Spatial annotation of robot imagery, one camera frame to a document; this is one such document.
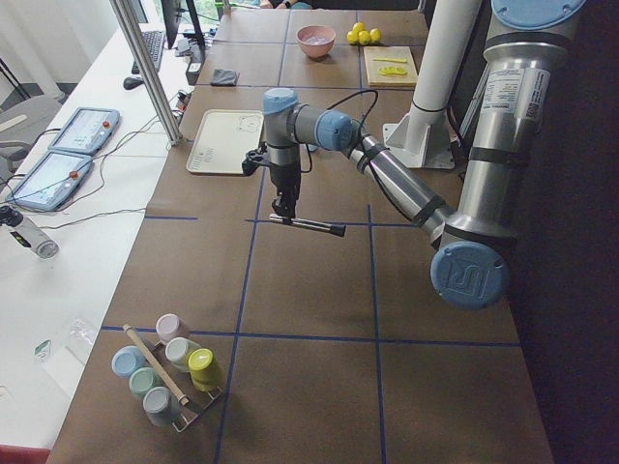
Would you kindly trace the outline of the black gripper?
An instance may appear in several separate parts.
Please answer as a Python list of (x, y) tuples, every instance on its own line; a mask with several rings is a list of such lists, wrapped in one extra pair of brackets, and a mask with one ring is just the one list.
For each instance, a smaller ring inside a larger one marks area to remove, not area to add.
[(296, 217), (296, 203), (301, 188), (301, 164), (299, 162), (285, 165), (272, 163), (270, 178), (277, 191), (277, 197), (272, 201), (274, 213), (287, 218)]

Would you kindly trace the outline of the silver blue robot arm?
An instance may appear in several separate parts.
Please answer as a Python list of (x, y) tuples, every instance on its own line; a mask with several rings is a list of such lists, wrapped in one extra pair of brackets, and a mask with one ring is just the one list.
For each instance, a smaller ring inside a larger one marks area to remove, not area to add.
[(301, 219), (300, 148), (340, 152), (372, 179), (435, 247), (430, 278), (452, 305), (481, 309), (499, 302), (510, 282), (516, 244), (511, 210), (541, 125), (552, 72), (568, 56), (583, 3), (495, 1), (484, 56), (487, 73), (473, 144), (456, 208), (411, 168), (421, 164), (431, 133), (444, 120), (451, 91), (480, 3), (437, 3), (409, 112), (383, 139), (333, 109), (299, 101), (289, 88), (263, 97), (265, 160), (277, 190), (271, 221), (341, 236), (342, 226)]

